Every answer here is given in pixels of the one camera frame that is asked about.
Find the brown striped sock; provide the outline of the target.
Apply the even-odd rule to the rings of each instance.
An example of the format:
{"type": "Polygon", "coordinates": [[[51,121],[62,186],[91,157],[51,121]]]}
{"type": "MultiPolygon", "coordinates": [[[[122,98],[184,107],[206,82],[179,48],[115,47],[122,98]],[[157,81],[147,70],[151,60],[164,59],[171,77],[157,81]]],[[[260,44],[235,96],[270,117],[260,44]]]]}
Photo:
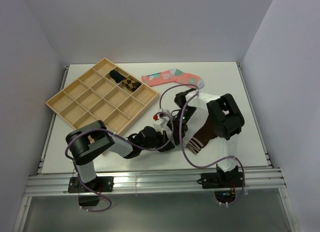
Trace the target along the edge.
{"type": "Polygon", "coordinates": [[[212,120],[208,116],[204,125],[193,135],[186,147],[193,154],[197,155],[209,143],[210,140],[213,140],[216,137],[217,135],[214,132],[212,120]]]}

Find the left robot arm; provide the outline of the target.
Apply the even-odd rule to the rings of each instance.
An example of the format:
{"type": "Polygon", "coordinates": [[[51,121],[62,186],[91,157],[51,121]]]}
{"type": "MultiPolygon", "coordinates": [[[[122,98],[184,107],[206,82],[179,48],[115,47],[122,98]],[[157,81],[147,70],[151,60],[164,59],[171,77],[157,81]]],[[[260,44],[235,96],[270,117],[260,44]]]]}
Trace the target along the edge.
{"type": "Polygon", "coordinates": [[[70,132],[65,141],[72,162],[78,173],[77,187],[86,192],[101,187],[93,160],[105,151],[111,151],[124,159],[133,159],[141,151],[167,152],[175,148],[166,131],[158,131],[151,126],[144,127],[138,133],[123,138],[107,129],[103,121],[97,120],[70,132]]]}

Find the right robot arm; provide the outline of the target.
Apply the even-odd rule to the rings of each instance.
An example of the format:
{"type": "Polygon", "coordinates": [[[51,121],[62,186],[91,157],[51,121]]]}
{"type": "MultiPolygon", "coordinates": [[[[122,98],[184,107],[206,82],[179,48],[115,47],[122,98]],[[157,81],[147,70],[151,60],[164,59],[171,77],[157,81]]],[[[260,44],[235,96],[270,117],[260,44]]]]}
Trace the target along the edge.
{"type": "Polygon", "coordinates": [[[245,119],[235,99],[229,93],[218,96],[188,89],[177,93],[174,102],[180,108],[177,117],[173,119],[173,125],[170,126],[174,144],[181,146],[184,158],[192,167],[206,169],[216,165],[219,171],[216,175],[217,183],[222,187],[229,186],[234,180],[232,173],[244,168],[237,158],[237,144],[245,119]],[[183,145],[183,137],[188,131],[187,123],[196,110],[208,113],[206,121],[186,145],[183,145]],[[219,139],[221,142],[218,159],[207,165],[194,164],[188,158],[185,148],[198,153],[212,139],[219,139]]]}

